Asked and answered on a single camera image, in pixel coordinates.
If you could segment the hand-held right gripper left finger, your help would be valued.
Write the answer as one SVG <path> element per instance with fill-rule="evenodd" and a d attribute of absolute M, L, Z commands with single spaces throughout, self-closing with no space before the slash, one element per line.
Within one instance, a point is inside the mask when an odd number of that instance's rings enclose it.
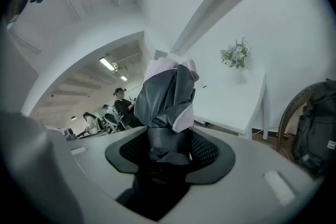
<path fill-rule="evenodd" d="M 110 144 L 105 151 L 105 157 L 117 171 L 126 174 L 136 174 L 138 170 L 157 168 L 157 163 L 150 159 L 150 143 L 148 129 L 143 127 L 138 131 Z"/>

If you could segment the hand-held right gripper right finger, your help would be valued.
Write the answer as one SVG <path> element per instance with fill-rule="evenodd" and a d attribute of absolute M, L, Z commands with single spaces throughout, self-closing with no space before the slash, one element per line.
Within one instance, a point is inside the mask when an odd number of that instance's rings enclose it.
<path fill-rule="evenodd" d="M 190 155 L 192 164 L 185 177 L 190 185 L 214 184 L 224 178 L 236 162 L 230 145 L 197 128 L 191 129 Z"/>

